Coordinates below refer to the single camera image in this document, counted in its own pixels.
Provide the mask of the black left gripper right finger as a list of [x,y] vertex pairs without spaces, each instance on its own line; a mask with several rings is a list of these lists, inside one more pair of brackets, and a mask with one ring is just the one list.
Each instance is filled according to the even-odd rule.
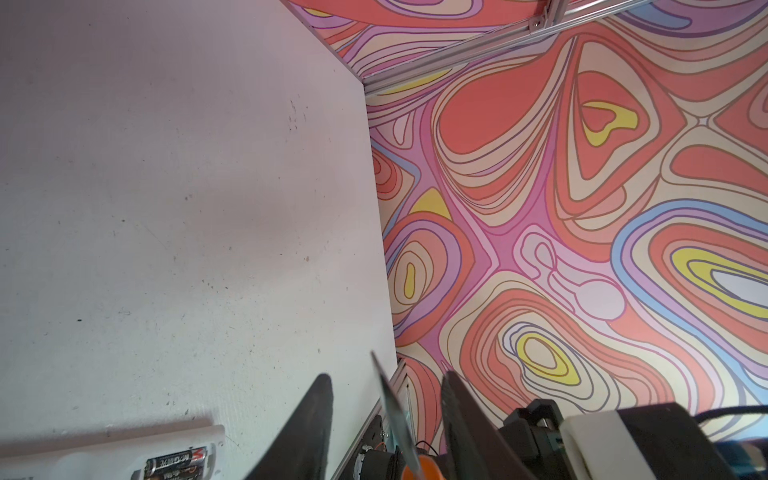
[[453,371],[441,383],[449,479],[534,479]]

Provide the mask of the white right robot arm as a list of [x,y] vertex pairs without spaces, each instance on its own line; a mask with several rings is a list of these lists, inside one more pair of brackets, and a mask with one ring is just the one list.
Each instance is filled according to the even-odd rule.
[[704,424],[764,405],[690,415],[676,403],[564,419],[552,400],[513,411],[499,432],[537,479],[764,479],[767,440],[711,441]]

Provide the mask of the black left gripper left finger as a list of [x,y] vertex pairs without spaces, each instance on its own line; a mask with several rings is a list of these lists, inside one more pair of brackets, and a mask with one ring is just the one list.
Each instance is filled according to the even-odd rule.
[[324,479],[332,431],[331,377],[320,374],[246,479]]

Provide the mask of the black red M&G battery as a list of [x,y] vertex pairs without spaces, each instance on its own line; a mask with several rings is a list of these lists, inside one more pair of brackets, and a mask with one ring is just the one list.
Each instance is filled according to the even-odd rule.
[[144,479],[200,479],[208,455],[208,448],[201,446],[150,458],[145,463]]

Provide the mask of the orange black screwdriver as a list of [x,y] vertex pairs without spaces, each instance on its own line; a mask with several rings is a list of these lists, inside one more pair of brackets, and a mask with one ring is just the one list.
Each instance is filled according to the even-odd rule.
[[392,436],[400,448],[400,454],[406,467],[402,479],[444,479],[434,458],[420,454],[410,433],[409,424],[400,402],[392,389],[388,376],[382,368],[374,351],[370,352],[377,383],[381,392],[382,406],[389,417]]

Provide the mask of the white remote control with batteries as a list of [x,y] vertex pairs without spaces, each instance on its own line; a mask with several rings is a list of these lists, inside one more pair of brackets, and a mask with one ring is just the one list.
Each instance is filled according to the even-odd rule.
[[221,425],[130,440],[3,458],[3,479],[144,479],[148,459],[207,447],[200,479],[222,479],[225,428]]

